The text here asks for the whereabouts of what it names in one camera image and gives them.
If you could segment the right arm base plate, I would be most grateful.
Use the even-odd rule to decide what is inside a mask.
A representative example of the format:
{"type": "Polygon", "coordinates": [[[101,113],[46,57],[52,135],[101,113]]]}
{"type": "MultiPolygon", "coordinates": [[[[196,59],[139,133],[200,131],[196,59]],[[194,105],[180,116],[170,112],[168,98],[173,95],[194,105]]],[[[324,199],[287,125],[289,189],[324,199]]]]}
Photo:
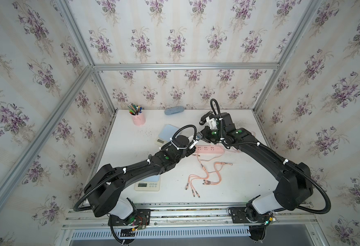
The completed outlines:
{"type": "Polygon", "coordinates": [[[274,221],[272,212],[259,214],[252,207],[230,207],[228,214],[233,223],[251,223],[263,226],[274,221]]]}

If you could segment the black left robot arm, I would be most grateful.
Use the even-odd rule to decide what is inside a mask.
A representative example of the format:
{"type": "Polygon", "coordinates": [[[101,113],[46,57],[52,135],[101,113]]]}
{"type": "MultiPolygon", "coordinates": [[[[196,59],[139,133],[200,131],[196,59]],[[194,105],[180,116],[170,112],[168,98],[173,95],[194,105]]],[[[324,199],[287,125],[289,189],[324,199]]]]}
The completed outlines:
{"type": "Polygon", "coordinates": [[[120,197],[122,191],[145,178],[174,169],[183,158],[196,151],[198,140],[196,126],[186,125],[174,133],[169,143],[144,161],[114,168],[110,164],[104,165],[84,187],[84,194],[75,203],[73,211],[91,210],[95,217],[109,215],[121,220],[133,219],[135,205],[129,198],[120,197]]]}

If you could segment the pink power strip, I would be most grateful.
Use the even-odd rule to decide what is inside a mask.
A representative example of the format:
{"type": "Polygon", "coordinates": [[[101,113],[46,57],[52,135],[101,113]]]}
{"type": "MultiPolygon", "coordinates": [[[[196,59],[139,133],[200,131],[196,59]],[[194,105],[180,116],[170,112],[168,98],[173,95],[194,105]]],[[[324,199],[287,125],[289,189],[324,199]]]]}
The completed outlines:
{"type": "Polygon", "coordinates": [[[196,154],[224,154],[225,150],[220,146],[196,145],[196,154]]]}

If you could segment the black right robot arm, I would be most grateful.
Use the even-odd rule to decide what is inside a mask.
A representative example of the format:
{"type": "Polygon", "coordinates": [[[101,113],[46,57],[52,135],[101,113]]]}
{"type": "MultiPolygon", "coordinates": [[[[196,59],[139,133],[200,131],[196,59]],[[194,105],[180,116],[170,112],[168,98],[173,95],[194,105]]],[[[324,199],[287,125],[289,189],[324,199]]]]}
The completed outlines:
{"type": "Polygon", "coordinates": [[[237,128],[229,113],[221,112],[216,99],[211,99],[212,113],[205,115],[202,123],[208,125],[201,131],[203,140],[212,144],[221,144],[224,148],[241,151],[262,167],[277,181],[274,191],[253,198],[248,210],[263,215],[268,212],[293,211],[299,209],[312,214],[326,214],[331,210],[331,201],[326,191],[311,178],[310,168],[296,164],[261,143],[250,131],[237,128]],[[321,194],[325,206],[315,210],[302,206],[313,195],[314,189],[321,194]]]}

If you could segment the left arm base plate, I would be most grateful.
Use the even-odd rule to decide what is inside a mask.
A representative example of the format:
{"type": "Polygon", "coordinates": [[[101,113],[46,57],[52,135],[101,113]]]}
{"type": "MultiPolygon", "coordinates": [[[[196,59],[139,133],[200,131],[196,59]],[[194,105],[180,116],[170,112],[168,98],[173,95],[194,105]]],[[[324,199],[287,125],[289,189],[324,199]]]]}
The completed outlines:
{"type": "Polygon", "coordinates": [[[126,219],[120,219],[118,216],[110,215],[109,220],[113,226],[133,226],[144,227],[150,223],[151,209],[138,209],[131,213],[126,219]]]}

